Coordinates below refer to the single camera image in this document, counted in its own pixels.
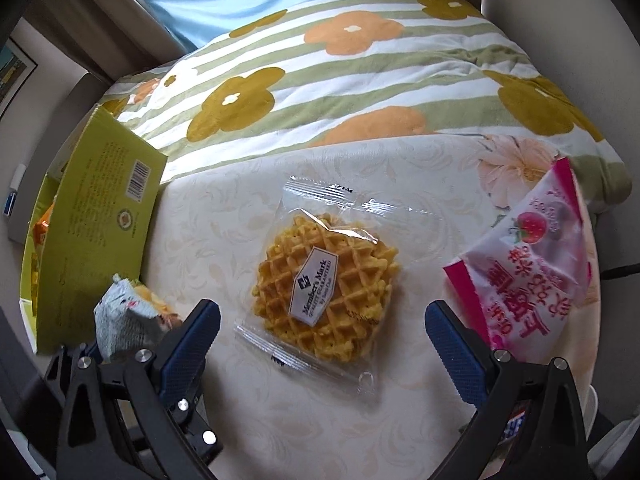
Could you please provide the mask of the snickers bar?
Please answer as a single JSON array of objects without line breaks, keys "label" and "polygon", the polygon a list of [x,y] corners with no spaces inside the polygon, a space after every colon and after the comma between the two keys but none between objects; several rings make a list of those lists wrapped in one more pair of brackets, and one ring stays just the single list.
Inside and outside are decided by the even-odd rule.
[{"label": "snickers bar", "polygon": [[515,408],[514,412],[511,414],[510,418],[506,422],[506,426],[503,429],[501,438],[499,440],[500,444],[509,443],[518,435],[521,430],[521,426],[524,424],[526,411],[526,404],[520,404]]}]

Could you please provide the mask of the pink strawberry snack bag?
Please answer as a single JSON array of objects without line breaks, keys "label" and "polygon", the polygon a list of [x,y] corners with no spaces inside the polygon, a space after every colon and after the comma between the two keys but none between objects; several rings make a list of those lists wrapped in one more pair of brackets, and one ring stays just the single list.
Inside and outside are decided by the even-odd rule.
[{"label": "pink strawberry snack bag", "polygon": [[590,281],[584,219],[560,158],[506,216],[444,271],[465,323],[492,350],[544,362]]}]

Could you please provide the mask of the orange sticks snack bag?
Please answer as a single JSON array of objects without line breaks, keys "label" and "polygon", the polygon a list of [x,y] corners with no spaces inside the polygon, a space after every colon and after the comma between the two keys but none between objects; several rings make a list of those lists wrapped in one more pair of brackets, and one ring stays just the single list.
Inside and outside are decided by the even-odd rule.
[{"label": "orange sticks snack bag", "polygon": [[46,241],[53,207],[54,205],[51,204],[32,227],[32,238],[34,239],[34,243],[36,246],[42,246]]}]

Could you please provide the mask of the lint roller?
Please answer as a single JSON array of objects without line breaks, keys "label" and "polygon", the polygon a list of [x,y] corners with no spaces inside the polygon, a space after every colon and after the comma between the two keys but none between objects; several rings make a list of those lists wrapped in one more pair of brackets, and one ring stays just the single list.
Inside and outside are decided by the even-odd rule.
[{"label": "lint roller", "polygon": [[2,214],[5,217],[9,217],[12,214],[14,204],[17,198],[18,189],[20,188],[27,166],[25,164],[18,164],[15,168],[14,174],[9,184],[9,192],[4,202]]}]

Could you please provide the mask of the left brown curtain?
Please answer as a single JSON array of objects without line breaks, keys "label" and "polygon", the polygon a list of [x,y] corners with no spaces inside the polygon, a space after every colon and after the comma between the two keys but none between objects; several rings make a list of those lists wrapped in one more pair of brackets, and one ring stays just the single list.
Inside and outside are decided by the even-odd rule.
[{"label": "left brown curtain", "polygon": [[26,22],[104,81],[175,61],[186,48],[143,0],[32,0]]}]

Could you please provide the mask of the green cardboard box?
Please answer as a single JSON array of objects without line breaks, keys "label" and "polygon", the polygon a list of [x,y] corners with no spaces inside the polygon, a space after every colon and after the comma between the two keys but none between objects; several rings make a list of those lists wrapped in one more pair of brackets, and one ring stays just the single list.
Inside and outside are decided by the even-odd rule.
[{"label": "green cardboard box", "polygon": [[[104,106],[81,119],[49,165],[30,216],[20,309],[35,354],[92,338],[112,277],[138,278],[167,158]],[[36,246],[32,227],[53,204]]]}]

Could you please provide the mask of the packaged waffle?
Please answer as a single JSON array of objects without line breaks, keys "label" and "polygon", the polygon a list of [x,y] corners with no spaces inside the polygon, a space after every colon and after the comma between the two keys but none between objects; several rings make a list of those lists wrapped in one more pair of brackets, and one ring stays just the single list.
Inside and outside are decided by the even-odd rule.
[{"label": "packaged waffle", "polygon": [[297,377],[373,398],[378,336],[443,225],[416,204],[289,178],[235,335]]}]

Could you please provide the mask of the framed town picture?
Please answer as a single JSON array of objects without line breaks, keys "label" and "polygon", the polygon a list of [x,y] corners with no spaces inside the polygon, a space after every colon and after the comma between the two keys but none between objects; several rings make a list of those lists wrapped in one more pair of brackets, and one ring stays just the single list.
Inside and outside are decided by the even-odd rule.
[{"label": "framed town picture", "polygon": [[38,67],[12,38],[6,40],[1,50],[0,117],[6,114],[17,93]]}]

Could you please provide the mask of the floral striped quilt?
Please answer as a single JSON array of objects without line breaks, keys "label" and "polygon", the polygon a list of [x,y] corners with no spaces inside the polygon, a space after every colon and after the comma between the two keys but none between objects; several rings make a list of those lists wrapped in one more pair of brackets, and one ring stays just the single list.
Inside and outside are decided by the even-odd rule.
[{"label": "floral striped quilt", "polygon": [[590,119],[464,0],[311,1],[119,79],[101,102],[167,156],[166,180],[300,148],[452,133],[480,144],[480,184],[500,209],[559,157],[593,212],[632,188]]}]

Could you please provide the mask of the cream floral tablecloth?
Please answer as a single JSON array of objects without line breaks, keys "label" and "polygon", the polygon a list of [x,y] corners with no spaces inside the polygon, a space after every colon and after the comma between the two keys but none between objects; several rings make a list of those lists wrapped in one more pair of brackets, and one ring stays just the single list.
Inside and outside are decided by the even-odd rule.
[{"label": "cream floral tablecloth", "polygon": [[522,136],[395,136],[160,181],[142,280],[221,310],[204,405],[221,479],[424,479],[463,403],[424,330],[445,266],[559,157]]}]

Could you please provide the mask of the silver chips bag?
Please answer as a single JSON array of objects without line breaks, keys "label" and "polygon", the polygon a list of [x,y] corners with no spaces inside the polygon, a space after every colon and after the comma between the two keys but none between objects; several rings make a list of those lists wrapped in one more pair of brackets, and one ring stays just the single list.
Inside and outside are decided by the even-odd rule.
[{"label": "silver chips bag", "polygon": [[96,345],[112,362],[142,348],[152,348],[182,325],[172,307],[139,280],[112,277],[112,284],[93,309]]}]

